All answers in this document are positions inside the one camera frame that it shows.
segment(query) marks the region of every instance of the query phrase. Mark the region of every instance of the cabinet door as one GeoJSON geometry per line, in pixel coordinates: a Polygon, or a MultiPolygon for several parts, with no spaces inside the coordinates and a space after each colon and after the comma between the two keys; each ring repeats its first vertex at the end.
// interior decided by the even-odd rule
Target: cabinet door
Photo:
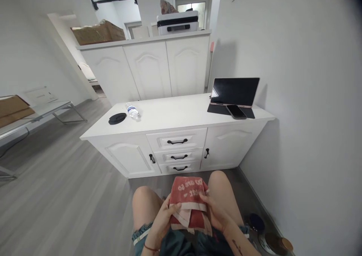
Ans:
{"type": "Polygon", "coordinates": [[[253,123],[208,128],[201,170],[237,167],[264,125],[253,123]]]}
{"type": "Polygon", "coordinates": [[[172,96],[165,42],[125,46],[124,51],[142,100],[172,96]]]}
{"type": "Polygon", "coordinates": [[[112,106],[120,102],[140,100],[121,46],[84,50],[82,55],[112,106]]]}
{"type": "Polygon", "coordinates": [[[91,143],[125,177],[149,177],[161,174],[156,158],[144,134],[102,136],[102,138],[93,141],[91,143]]]}
{"type": "Polygon", "coordinates": [[[202,94],[209,36],[166,41],[172,96],[202,94]]]}

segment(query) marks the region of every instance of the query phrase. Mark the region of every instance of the tattoo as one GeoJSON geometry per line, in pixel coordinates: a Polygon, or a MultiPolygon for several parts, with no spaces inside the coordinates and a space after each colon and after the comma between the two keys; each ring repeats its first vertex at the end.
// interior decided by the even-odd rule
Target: tattoo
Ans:
{"type": "Polygon", "coordinates": [[[238,251],[239,251],[240,255],[242,256],[240,246],[238,246],[238,245],[236,244],[236,242],[235,242],[235,240],[234,240],[234,239],[233,239],[233,243],[234,243],[234,245],[236,246],[236,248],[238,249],[238,251]]]}

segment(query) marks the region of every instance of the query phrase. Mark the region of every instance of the knee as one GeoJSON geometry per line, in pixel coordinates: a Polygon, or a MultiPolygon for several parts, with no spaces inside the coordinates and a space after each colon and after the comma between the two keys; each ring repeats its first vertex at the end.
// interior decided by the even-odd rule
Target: knee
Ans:
{"type": "Polygon", "coordinates": [[[141,186],[138,187],[133,194],[133,201],[135,200],[144,200],[145,198],[149,198],[150,194],[152,194],[153,191],[148,186],[141,186]]]}
{"type": "Polygon", "coordinates": [[[216,170],[213,173],[211,173],[209,181],[212,179],[213,180],[224,180],[224,179],[227,179],[227,176],[224,172],[222,172],[220,170],[216,170]]]}

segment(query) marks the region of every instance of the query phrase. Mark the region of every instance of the hand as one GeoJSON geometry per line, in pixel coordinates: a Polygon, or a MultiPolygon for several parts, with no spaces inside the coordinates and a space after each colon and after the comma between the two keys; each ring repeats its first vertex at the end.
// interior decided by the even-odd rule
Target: hand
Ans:
{"type": "Polygon", "coordinates": [[[200,194],[200,198],[208,205],[207,214],[211,225],[224,234],[225,229],[233,220],[222,207],[217,205],[213,198],[203,194],[200,194]]]}
{"type": "Polygon", "coordinates": [[[151,230],[147,235],[146,246],[158,249],[161,247],[162,239],[170,228],[171,215],[181,208],[181,203],[177,203],[169,208],[170,196],[163,202],[158,214],[152,224],[151,230]]]}

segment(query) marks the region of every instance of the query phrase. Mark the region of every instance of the cabinet panel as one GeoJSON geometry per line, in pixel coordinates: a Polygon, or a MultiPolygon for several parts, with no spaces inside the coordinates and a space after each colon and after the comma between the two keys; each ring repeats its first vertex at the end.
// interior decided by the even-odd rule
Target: cabinet panel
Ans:
{"type": "Polygon", "coordinates": [[[160,168],[163,174],[198,172],[200,170],[200,161],[160,165],[160,168]]]}
{"type": "Polygon", "coordinates": [[[253,123],[208,128],[201,169],[237,167],[264,125],[253,123]]]}
{"type": "Polygon", "coordinates": [[[202,94],[209,36],[166,41],[172,96],[202,94]]]}
{"type": "Polygon", "coordinates": [[[140,100],[123,47],[84,50],[82,55],[112,106],[140,100]]]}
{"type": "Polygon", "coordinates": [[[202,151],[203,148],[194,148],[188,150],[155,152],[155,157],[160,166],[169,163],[201,161],[202,151]]]}
{"type": "Polygon", "coordinates": [[[204,147],[207,128],[146,134],[153,151],[204,147]]]}
{"type": "Polygon", "coordinates": [[[124,51],[142,100],[172,96],[165,42],[125,46],[124,51]]]}
{"type": "Polygon", "coordinates": [[[125,177],[148,177],[161,173],[144,134],[102,136],[91,140],[91,143],[125,177]]]}

